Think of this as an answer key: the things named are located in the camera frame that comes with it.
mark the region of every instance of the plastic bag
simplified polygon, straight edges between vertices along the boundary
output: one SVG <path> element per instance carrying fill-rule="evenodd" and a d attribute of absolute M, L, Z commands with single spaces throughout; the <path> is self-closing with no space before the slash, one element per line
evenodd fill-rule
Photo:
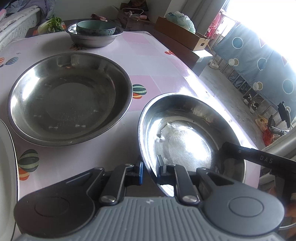
<path fill-rule="evenodd" d="M 257 126 L 260 128 L 262 132 L 265 132 L 265 130 L 267 129 L 267 123 L 268 123 L 267 119 L 265 119 L 264 117 L 261 117 L 256 119 L 255 123 L 257 124 Z"/>
<path fill-rule="evenodd" d="M 194 24 L 187 15 L 180 12 L 169 12 L 165 15 L 165 18 L 195 34 Z"/>
<path fill-rule="evenodd" d="M 263 142 L 266 146 L 269 146 L 272 143 L 273 134 L 267 128 L 263 133 Z"/>

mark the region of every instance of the shoe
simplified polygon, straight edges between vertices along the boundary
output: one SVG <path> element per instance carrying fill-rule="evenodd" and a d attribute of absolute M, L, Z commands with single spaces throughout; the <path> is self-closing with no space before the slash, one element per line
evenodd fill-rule
<path fill-rule="evenodd" d="M 250 112 L 251 112 L 252 114 L 254 114 L 255 111 L 258 109 L 258 106 L 259 106 L 259 104 L 256 103 L 256 102 L 254 101 L 254 102 L 250 105 Z"/>
<path fill-rule="evenodd" d="M 246 105 L 248 105 L 252 101 L 252 96 L 250 94 L 249 95 L 244 95 L 243 100 L 244 100 L 244 103 Z"/>
<path fill-rule="evenodd" d="M 217 65 L 217 62 L 214 59 L 211 59 L 211 63 L 209 65 L 212 69 L 219 69 L 219 65 Z"/>

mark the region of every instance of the metal bowl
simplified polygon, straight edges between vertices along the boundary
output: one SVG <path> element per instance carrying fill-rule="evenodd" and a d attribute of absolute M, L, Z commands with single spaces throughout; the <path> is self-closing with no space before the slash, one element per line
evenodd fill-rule
<path fill-rule="evenodd" d="M 115 23 L 101 20 L 86 20 L 77 23 L 77 32 L 85 35 L 106 36 L 114 34 Z"/>
<path fill-rule="evenodd" d="M 14 83 L 7 115 L 15 132 L 41 146 L 92 139 L 116 124 L 132 100 L 132 83 L 115 62 L 63 53 L 32 65 Z"/>
<path fill-rule="evenodd" d="M 87 36 L 76 32 L 76 23 L 66 28 L 66 32 L 70 35 L 75 44 L 79 44 L 90 48 L 99 48 L 112 43 L 115 38 L 123 33 L 123 29 L 116 27 L 114 34 L 109 36 Z"/>
<path fill-rule="evenodd" d="M 201 100 L 177 93 L 152 99 L 143 109 L 138 139 L 145 166 L 156 181 L 156 156 L 165 164 L 180 164 L 187 171 L 206 167 L 244 182 L 245 160 L 225 159 L 219 149 L 226 141 L 240 145 L 227 121 Z M 160 186 L 173 196 L 173 187 Z"/>

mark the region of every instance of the green ceramic bowl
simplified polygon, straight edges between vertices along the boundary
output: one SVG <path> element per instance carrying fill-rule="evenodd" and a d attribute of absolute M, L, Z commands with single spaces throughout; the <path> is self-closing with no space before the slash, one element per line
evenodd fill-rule
<path fill-rule="evenodd" d="M 116 29 L 115 23 L 101 20 L 86 20 L 77 23 L 77 33 L 92 36 L 106 36 L 114 34 Z"/>

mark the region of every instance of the white object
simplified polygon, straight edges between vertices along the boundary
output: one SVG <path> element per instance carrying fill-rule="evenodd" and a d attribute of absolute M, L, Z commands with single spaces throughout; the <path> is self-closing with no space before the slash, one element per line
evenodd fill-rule
<path fill-rule="evenodd" d="M 39 22 L 40 12 L 39 8 L 35 8 L 0 32 L 0 51 L 2 51 L 12 39 L 24 38 L 28 29 L 35 27 Z"/>
<path fill-rule="evenodd" d="M 249 104 L 249 102 L 247 101 L 247 99 L 244 99 L 244 103 L 245 103 L 246 105 Z"/>
<path fill-rule="evenodd" d="M 15 231 L 13 209 L 19 199 L 17 158 L 10 133 L 0 120 L 0 241 L 11 240 Z"/>
<path fill-rule="evenodd" d="M 200 63 L 203 60 L 203 57 L 200 57 L 196 62 Z"/>
<path fill-rule="evenodd" d="M 211 63 L 209 64 L 209 66 L 212 69 L 219 69 L 219 65 L 217 64 L 217 62 L 214 59 L 211 60 Z"/>
<path fill-rule="evenodd" d="M 195 34 L 194 24 L 187 15 L 176 11 L 167 13 L 165 18 Z"/>

